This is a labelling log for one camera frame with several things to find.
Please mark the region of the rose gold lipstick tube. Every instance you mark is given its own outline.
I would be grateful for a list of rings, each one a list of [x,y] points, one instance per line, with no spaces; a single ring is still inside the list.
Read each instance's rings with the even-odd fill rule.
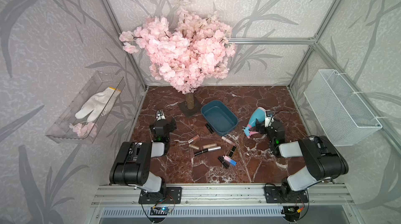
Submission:
[[[199,135],[196,135],[196,136],[192,137],[192,138],[188,141],[188,144],[192,144],[192,143],[194,143],[195,141],[197,141],[197,140],[199,140],[199,139],[200,139]]]

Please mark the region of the black gold square lipstick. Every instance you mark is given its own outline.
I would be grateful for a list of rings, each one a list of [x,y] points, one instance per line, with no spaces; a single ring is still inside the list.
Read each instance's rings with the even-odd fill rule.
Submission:
[[[237,150],[237,147],[236,147],[236,146],[232,146],[232,148],[231,148],[229,154],[227,154],[227,156],[228,156],[229,158],[232,158],[232,157],[234,156],[236,150]]]

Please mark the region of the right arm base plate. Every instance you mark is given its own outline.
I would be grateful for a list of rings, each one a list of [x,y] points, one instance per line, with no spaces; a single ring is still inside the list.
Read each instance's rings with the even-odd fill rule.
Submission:
[[[292,191],[289,186],[264,185],[266,203],[276,204],[306,204],[309,203],[307,191]]]

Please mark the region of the teal plastic storage box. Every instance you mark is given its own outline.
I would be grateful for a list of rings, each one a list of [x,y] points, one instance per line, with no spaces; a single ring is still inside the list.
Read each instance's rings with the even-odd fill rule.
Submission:
[[[211,101],[202,106],[201,114],[219,136],[227,135],[233,131],[239,123],[234,113],[219,100]]]

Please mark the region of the pink blue gradient lipstick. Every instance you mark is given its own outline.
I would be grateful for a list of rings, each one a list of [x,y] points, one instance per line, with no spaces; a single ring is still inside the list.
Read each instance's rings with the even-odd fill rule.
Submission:
[[[237,162],[232,160],[229,156],[223,156],[224,161],[228,162],[232,166],[236,166]]]

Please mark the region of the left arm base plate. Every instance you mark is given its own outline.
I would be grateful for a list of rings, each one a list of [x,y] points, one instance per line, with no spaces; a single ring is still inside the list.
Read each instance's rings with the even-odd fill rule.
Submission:
[[[141,190],[140,198],[138,202],[140,204],[180,204],[182,196],[182,187],[172,187],[167,186],[166,188],[161,188],[159,192],[156,193],[146,193]]]

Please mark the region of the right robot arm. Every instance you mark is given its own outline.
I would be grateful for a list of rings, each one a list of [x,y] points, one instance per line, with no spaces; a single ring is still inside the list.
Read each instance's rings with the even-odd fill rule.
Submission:
[[[284,125],[275,120],[274,116],[272,111],[258,107],[244,129],[247,137],[254,134],[266,135],[275,157],[302,157],[305,166],[284,178],[280,186],[267,183],[264,190],[268,203],[294,203],[297,200],[307,203],[309,187],[349,172],[348,163],[326,136],[313,135],[285,142]]]

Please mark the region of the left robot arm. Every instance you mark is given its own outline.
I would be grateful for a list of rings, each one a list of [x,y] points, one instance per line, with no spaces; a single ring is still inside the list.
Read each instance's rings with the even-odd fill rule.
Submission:
[[[162,177],[150,171],[151,159],[165,156],[170,149],[170,133],[176,130],[175,119],[168,121],[163,110],[157,110],[149,126],[151,142],[123,142],[109,174],[111,184],[136,186],[148,194],[166,195]]]

